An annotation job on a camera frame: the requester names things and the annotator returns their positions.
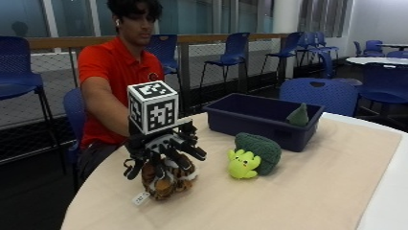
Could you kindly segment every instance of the navy blue bin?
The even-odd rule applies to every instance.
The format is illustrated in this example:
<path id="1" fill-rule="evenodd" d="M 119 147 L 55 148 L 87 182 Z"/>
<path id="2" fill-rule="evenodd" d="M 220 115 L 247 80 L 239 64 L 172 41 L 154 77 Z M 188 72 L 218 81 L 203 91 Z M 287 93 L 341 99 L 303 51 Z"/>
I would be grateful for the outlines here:
<path id="1" fill-rule="evenodd" d="M 256 134 L 275 141 L 284 150 L 303 151 L 316 132 L 324 107 L 307 105 L 309 121 L 307 126 L 301 127 L 285 122 L 285 118 L 299 106 L 300 103 L 230 94 L 210 103 L 203 111 L 207 112 L 207 125 L 211 130 L 230 135 L 240 132 Z"/>

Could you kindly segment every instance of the window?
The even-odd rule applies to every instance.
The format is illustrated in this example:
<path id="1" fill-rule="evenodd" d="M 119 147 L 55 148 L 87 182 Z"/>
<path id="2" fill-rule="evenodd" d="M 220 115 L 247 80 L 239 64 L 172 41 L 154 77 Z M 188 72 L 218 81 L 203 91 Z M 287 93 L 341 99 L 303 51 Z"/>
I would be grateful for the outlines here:
<path id="1" fill-rule="evenodd" d="M 257 0 L 239 0 L 238 4 L 238 31 L 256 32 Z"/>
<path id="2" fill-rule="evenodd" d="M 321 31 L 327 37 L 341 36 L 347 0 L 303 0 L 297 30 Z"/>
<path id="3" fill-rule="evenodd" d="M 58 36 L 91 36 L 87 1 L 51 0 L 50 3 Z"/>
<path id="4" fill-rule="evenodd" d="M 41 0 L 0 1 L 0 35 L 48 36 Z"/>
<path id="5" fill-rule="evenodd" d="M 111 12 L 106 5 L 107 0 L 97 0 L 101 35 L 115 35 Z"/>
<path id="6" fill-rule="evenodd" d="M 211 0 L 166 0 L 160 34 L 211 34 L 212 33 L 212 1 Z"/>

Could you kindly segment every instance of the white wall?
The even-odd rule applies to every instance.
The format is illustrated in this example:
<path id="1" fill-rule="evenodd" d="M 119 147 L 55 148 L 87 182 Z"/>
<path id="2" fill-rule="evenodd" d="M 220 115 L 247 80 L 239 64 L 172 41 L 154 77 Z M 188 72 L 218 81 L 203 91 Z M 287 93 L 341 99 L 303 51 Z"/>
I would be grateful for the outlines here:
<path id="1" fill-rule="evenodd" d="M 353 41 L 364 46 L 366 40 L 384 43 L 408 43 L 408 1 L 355 0 L 348 39 L 348 56 L 355 55 Z"/>

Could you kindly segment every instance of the person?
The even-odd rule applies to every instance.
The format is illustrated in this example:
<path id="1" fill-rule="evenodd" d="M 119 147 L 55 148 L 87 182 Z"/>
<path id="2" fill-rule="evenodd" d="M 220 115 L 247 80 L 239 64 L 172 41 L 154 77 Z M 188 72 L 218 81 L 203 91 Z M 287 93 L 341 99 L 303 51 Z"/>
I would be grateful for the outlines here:
<path id="1" fill-rule="evenodd" d="M 164 79 L 158 58 L 143 50 L 162 5 L 158 0 L 109 0 L 107 6 L 117 36 L 85 47 L 78 55 L 86 111 L 78 157 L 82 179 L 129 137 L 127 85 Z"/>

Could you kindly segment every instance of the beige table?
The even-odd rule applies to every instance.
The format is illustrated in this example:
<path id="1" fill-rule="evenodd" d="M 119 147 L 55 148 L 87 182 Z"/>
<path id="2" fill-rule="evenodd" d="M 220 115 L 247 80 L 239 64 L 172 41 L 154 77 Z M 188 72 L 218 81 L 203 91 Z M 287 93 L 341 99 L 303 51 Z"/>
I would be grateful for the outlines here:
<path id="1" fill-rule="evenodd" d="M 206 114 L 192 119 L 207 151 L 194 161 L 192 189 L 137 206 L 141 177 L 122 176 L 121 149 L 79 188 L 62 229 L 408 229 L 406 133 L 324 113 L 304 151 L 283 151 L 271 175 L 235 180 L 226 172 L 234 137 L 207 129 Z M 336 172 L 344 155 L 352 161 Z"/>

